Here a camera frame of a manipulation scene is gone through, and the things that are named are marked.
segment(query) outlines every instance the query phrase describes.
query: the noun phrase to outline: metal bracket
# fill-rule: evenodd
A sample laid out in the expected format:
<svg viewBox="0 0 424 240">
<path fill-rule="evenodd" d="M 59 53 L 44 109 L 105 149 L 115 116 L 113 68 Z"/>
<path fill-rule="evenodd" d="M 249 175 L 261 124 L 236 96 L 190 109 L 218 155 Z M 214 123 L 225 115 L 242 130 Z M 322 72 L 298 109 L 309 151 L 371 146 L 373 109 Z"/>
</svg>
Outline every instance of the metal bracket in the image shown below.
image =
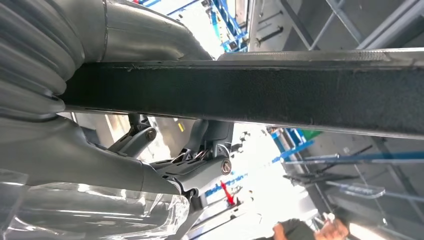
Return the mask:
<svg viewBox="0 0 424 240">
<path fill-rule="evenodd" d="M 107 150 L 137 158 L 142 151 L 156 138 L 156 130 L 147 119 L 141 120 L 139 114 L 128 114 L 130 129 Z"/>
</svg>

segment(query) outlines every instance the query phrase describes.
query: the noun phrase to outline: blue metal frame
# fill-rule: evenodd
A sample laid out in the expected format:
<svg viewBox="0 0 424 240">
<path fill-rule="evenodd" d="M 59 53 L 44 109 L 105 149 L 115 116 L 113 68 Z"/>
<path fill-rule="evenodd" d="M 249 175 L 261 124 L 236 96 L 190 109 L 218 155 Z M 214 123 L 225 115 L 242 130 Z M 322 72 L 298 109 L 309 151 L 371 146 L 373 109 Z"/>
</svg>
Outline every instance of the blue metal frame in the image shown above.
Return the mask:
<svg viewBox="0 0 424 240">
<path fill-rule="evenodd" d="M 171 16 L 172 14 L 175 14 L 175 13 L 177 13 L 177 12 L 181 12 L 181 11 L 183 11 L 184 9 L 186 9 L 188 6 L 193 5 L 193 4 L 195 4 L 195 3 L 199 2 L 199 1 L 200 1 L 200 0 L 193 0 L 193 1 L 189 2 L 189 3 L 187 3 L 186 5 L 184 5 L 184 6 L 180 7 L 180 8 L 178 8 L 178 9 L 175 9 L 174 11 L 172 11 L 172 12 L 168 13 L 168 14 L 167 14 L 167 16 Z"/>
<path fill-rule="evenodd" d="M 424 151 L 395 152 L 390 155 L 372 153 L 352 156 L 311 156 L 302 161 L 288 162 L 287 164 L 410 164 L 424 163 Z"/>
<path fill-rule="evenodd" d="M 236 42 L 237 48 L 232 52 L 244 52 L 247 49 L 247 44 L 243 42 L 243 37 L 247 35 L 246 31 L 243 31 L 239 24 L 237 23 L 236 19 L 234 19 L 229 11 L 227 4 L 223 0 L 212 0 L 213 5 L 216 8 L 216 11 L 220 14 L 221 19 L 224 21 L 228 31 L 231 33 L 233 40 L 225 41 L 221 44 L 221 46 L 224 47 L 224 50 L 226 52 L 230 52 L 230 43 Z"/>
</svg>

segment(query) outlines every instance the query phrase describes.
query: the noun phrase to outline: white light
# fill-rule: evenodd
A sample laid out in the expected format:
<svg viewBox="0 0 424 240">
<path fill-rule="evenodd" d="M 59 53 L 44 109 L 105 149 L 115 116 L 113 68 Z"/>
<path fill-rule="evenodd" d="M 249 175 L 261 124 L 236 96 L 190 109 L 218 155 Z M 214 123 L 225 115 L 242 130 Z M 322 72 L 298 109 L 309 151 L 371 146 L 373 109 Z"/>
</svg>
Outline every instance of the white light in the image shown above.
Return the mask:
<svg viewBox="0 0 424 240">
<path fill-rule="evenodd" d="M 349 231 L 350 234 L 359 238 L 360 240 L 386 240 L 369 229 L 356 225 L 355 223 L 349 224 Z"/>
<path fill-rule="evenodd" d="M 87 192 L 88 190 L 90 190 L 90 186 L 89 185 L 87 185 L 87 184 L 82 184 L 82 183 L 79 183 L 78 184 L 78 192 Z"/>
<path fill-rule="evenodd" d="M 35 226 L 26 226 L 25 229 L 28 230 L 28 231 L 34 231 L 36 229 L 36 227 Z"/>
<path fill-rule="evenodd" d="M 22 183 L 18 183 L 18 182 L 10 182 L 10 181 L 4 181 L 4 182 L 2 182 L 2 184 L 15 185 L 15 186 L 23 186 L 23 184 L 22 184 Z"/>
<path fill-rule="evenodd" d="M 117 212 L 103 212 L 103 211 L 75 211 L 75 210 L 57 210 L 61 213 L 73 213 L 73 214 L 104 214 L 104 215 L 118 215 L 118 216 L 132 216 L 128 213 L 117 213 Z"/>
<path fill-rule="evenodd" d="M 120 195 L 122 196 L 122 198 L 123 198 L 123 199 L 126 199 L 126 198 L 127 198 L 127 190 L 122 189 L 122 190 L 120 191 Z"/>
</svg>

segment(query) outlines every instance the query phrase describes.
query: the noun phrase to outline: metal pipe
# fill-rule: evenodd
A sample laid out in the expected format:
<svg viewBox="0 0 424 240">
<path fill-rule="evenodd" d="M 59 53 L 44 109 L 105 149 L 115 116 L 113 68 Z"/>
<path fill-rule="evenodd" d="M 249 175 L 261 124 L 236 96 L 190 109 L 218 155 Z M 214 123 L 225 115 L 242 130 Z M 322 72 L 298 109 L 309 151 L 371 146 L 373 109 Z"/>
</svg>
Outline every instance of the metal pipe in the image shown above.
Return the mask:
<svg viewBox="0 0 424 240">
<path fill-rule="evenodd" d="M 271 16 L 269 16 L 269 17 L 266 17 L 266 18 L 264 18 L 264 19 L 262 19 L 262 20 L 260 20 L 259 22 L 258 22 L 258 24 L 261 24 L 261 23 L 263 23 L 263 22 L 266 22 L 266 21 L 268 21 L 268 20 L 270 20 L 270 19 L 272 19 L 272 18 L 274 18 L 274 17 L 276 17 L 276 16 L 278 16 L 278 15 L 283 15 L 283 11 L 279 11 L 279 12 L 277 12 L 277 13 L 274 13 L 274 14 L 272 14 Z M 247 26 L 247 24 L 246 23 L 243 23 L 242 25 L 240 25 L 240 29 L 243 29 L 243 28 L 245 28 Z"/>
<path fill-rule="evenodd" d="M 424 164 L 424 159 L 365 159 L 365 160 L 308 160 L 287 161 L 287 165 L 313 165 L 313 164 Z"/>
<path fill-rule="evenodd" d="M 424 0 L 420 0 L 417 4 L 411 7 L 403 16 L 394 22 L 389 28 L 386 29 L 381 35 L 371 42 L 366 48 L 377 49 L 384 48 L 399 37 L 404 30 L 417 18 L 421 18 L 424 10 Z"/>
<path fill-rule="evenodd" d="M 339 188 L 351 187 L 351 185 L 349 184 L 343 184 L 343 183 L 338 183 L 334 181 L 326 181 L 325 184 L 339 187 Z M 401 194 L 401 193 L 390 192 L 390 191 L 385 191 L 383 196 L 389 196 L 389 197 L 405 199 L 405 200 L 413 200 L 413 201 L 424 203 L 424 197 L 421 197 L 421 196 L 413 196 L 413 195 Z"/>
<path fill-rule="evenodd" d="M 384 153 L 371 153 L 371 154 L 350 155 L 350 156 L 341 156 L 339 154 L 324 155 L 324 156 L 310 156 L 304 159 L 305 162 L 323 161 L 320 163 L 326 163 L 324 161 L 339 161 L 340 163 L 345 163 L 345 161 L 360 161 L 360 160 L 373 160 L 373 161 L 376 161 L 375 163 L 384 163 L 382 161 L 387 161 L 387 160 L 390 161 L 388 163 L 393 163 L 397 161 L 414 160 L 414 161 L 421 161 L 424 163 L 424 151 L 395 152 L 395 153 L 391 153 L 389 157 L 387 154 L 384 154 Z"/>
<path fill-rule="evenodd" d="M 340 0 L 340 2 L 338 2 L 338 4 L 337 4 L 337 8 L 340 9 L 341 7 L 343 7 L 344 4 L 345 4 L 345 0 Z M 309 51 L 314 50 L 315 46 L 317 46 L 318 41 L 323 36 L 324 32 L 329 28 L 330 23 L 333 21 L 333 19 L 334 19 L 335 16 L 336 16 L 335 12 L 332 11 L 330 17 L 325 22 L 325 24 L 322 27 L 321 31 L 319 31 L 318 35 L 316 36 L 315 40 L 313 41 L 312 45 L 310 46 Z"/>
<path fill-rule="evenodd" d="M 278 30 L 273 31 L 273 32 L 271 32 L 270 34 L 268 34 L 268 35 L 264 36 L 263 38 L 259 39 L 259 41 L 258 41 L 258 42 L 259 42 L 259 45 L 260 45 L 261 43 L 265 42 L 266 40 L 270 40 L 270 39 L 272 39 L 273 37 L 277 36 L 278 34 L 280 34 L 280 33 L 282 33 L 282 32 L 283 32 L 283 27 L 282 27 L 282 26 L 280 26 L 280 27 L 278 28 Z"/>
<path fill-rule="evenodd" d="M 369 36 L 367 36 L 356 49 L 368 49 L 373 41 L 375 41 L 384 31 L 386 31 L 393 23 L 399 20 L 409 9 L 411 9 L 418 0 L 404 1 L 390 16 L 388 16 Z"/>
</svg>

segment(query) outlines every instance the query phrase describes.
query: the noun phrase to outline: gray metal panel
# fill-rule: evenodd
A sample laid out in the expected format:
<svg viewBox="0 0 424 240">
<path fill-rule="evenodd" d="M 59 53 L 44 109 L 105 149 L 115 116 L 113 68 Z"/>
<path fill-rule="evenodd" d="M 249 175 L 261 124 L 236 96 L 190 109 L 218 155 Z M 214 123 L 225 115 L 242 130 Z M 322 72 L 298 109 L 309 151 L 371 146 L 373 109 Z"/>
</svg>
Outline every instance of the gray metal panel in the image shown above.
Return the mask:
<svg viewBox="0 0 424 240">
<path fill-rule="evenodd" d="M 1 167 L 29 175 L 29 185 L 84 183 L 140 191 L 143 164 L 90 145 L 79 126 L 58 117 L 44 123 L 0 118 Z"/>
</svg>

